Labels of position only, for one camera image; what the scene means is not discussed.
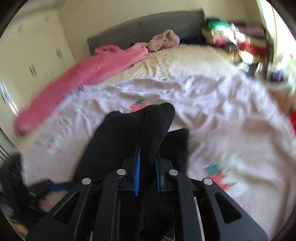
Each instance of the pink towel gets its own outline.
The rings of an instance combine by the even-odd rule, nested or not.
[[[147,49],[141,45],[134,45],[127,50],[116,45],[96,49],[95,56],[78,62],[49,84],[30,106],[19,114],[14,123],[15,134],[18,136],[34,130],[74,88],[102,82],[147,56]]]
[[[156,52],[161,47],[167,49],[178,46],[179,43],[180,38],[178,35],[174,34],[173,30],[166,30],[162,34],[156,35],[150,40],[148,44],[148,51]]]

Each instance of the wall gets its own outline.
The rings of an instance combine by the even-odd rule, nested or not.
[[[260,15],[257,1],[256,0],[243,0],[243,3],[245,6],[245,10],[246,10],[247,22],[262,24],[262,19],[261,19],[261,15]]]
[[[36,12],[42,9],[59,9],[63,6],[65,2],[66,0],[29,0],[17,12],[13,21],[15,21],[16,18],[22,17],[23,15],[29,14],[31,12]]]
[[[207,17],[246,21],[244,0],[67,0],[59,11],[76,61],[89,57],[87,38],[114,25],[149,14],[196,10]]]

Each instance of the bed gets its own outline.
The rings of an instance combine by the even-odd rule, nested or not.
[[[88,39],[88,44],[93,53],[104,44],[128,48],[131,43],[148,42],[166,29],[180,38],[198,36],[203,23],[203,11],[155,14],[105,30]],[[69,181],[94,130],[109,112],[130,112],[139,105],[163,102],[176,109],[170,130],[190,130],[188,176],[212,178],[263,227],[270,240],[285,224],[290,229],[296,205],[292,126],[260,81],[247,77],[209,46],[149,53],[98,86],[74,90],[18,147],[25,185],[46,177]],[[44,209],[64,194],[47,195]]]

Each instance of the green cloth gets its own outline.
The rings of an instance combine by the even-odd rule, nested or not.
[[[225,22],[220,22],[220,21],[208,21],[207,23],[208,27],[210,29],[222,29],[222,28],[230,28],[230,25]]]

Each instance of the pink blanket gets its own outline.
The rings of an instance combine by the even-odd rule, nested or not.
[[[96,49],[95,56],[78,62],[49,84],[30,106],[19,114],[14,123],[15,134],[21,135],[34,130],[74,88],[102,82],[147,56],[148,50],[141,45],[134,45],[127,50],[116,45]]]

